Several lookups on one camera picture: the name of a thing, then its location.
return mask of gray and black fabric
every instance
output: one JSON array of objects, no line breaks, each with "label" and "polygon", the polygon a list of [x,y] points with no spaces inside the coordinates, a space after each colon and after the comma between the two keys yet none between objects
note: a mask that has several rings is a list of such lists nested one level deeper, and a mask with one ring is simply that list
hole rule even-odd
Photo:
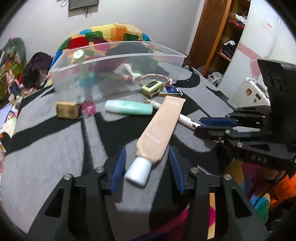
[{"label": "gray and black fabric", "polygon": [[[191,67],[184,67],[175,84],[186,99],[182,114],[198,121],[201,117],[224,117],[231,106],[221,100],[218,89]],[[143,101],[140,93],[113,96]],[[164,97],[155,97],[162,102]],[[80,176],[102,166],[118,146],[125,145],[126,170],[135,159],[136,143],[152,116],[120,115],[97,104],[94,117],[65,120],[56,117],[57,96],[53,87],[25,98],[20,106],[11,138],[1,183],[1,201],[11,220],[28,232],[39,209],[66,173]],[[220,167],[213,142],[204,142],[189,128],[177,124],[170,144],[194,166],[218,175]],[[105,196],[108,216],[116,241],[137,238],[180,214],[189,198],[181,196],[167,161],[168,152],[154,166],[145,188],[124,181],[122,199]]]}]

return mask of blue gripper pad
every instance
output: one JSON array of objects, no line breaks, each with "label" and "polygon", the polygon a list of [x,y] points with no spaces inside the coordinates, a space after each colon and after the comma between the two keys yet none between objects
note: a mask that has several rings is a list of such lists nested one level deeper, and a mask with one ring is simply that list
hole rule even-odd
[{"label": "blue gripper pad", "polygon": [[110,182],[111,193],[113,193],[118,188],[118,186],[120,186],[120,182],[123,181],[123,171],[124,171],[125,165],[126,165],[126,148],[124,146],[118,157],[118,161],[116,163],[114,171],[111,174],[111,182]]},{"label": "blue gripper pad", "polygon": [[184,194],[185,193],[184,174],[182,173],[182,170],[178,163],[178,159],[171,146],[169,147],[169,150],[168,150],[168,159],[173,171],[177,189],[180,191],[181,194]]},{"label": "blue gripper pad", "polygon": [[202,126],[226,126],[226,127],[236,127],[237,124],[234,122],[231,118],[226,117],[214,117],[214,118],[208,118],[208,117],[202,117],[199,120],[199,123]]}]

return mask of orange fabric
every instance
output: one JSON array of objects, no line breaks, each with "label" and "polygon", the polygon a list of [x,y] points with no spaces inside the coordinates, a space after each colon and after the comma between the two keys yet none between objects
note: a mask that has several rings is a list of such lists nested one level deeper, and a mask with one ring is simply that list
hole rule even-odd
[{"label": "orange fabric", "polygon": [[273,210],[283,201],[292,197],[296,197],[296,175],[291,179],[286,175],[280,183],[272,189],[270,210]]}]

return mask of plastic storage box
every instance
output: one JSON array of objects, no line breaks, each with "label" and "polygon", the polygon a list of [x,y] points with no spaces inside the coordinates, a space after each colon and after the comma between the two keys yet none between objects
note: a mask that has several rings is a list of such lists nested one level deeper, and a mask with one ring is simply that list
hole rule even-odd
[{"label": "plastic storage box", "polygon": [[50,76],[59,100],[83,102],[92,96],[96,102],[140,90],[137,77],[145,74],[163,74],[175,83],[185,57],[153,42],[107,42],[63,52]]}]

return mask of screw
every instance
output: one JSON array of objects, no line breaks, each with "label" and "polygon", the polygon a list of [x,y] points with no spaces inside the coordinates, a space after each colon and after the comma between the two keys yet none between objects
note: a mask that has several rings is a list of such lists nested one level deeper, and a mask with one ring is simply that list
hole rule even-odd
[{"label": "screw", "polygon": [[242,143],[240,141],[237,143],[237,147],[242,148]]},{"label": "screw", "polygon": [[225,174],[224,179],[227,180],[227,181],[230,181],[232,179],[232,176],[229,175],[229,174]]},{"label": "screw", "polygon": [[64,175],[63,177],[65,180],[70,180],[72,178],[72,175],[71,174],[66,174]]},{"label": "screw", "polygon": [[95,170],[97,173],[102,173],[105,171],[105,169],[103,167],[97,167]]},{"label": "screw", "polygon": [[193,167],[190,169],[190,171],[194,174],[198,173],[200,170],[197,167]]}]

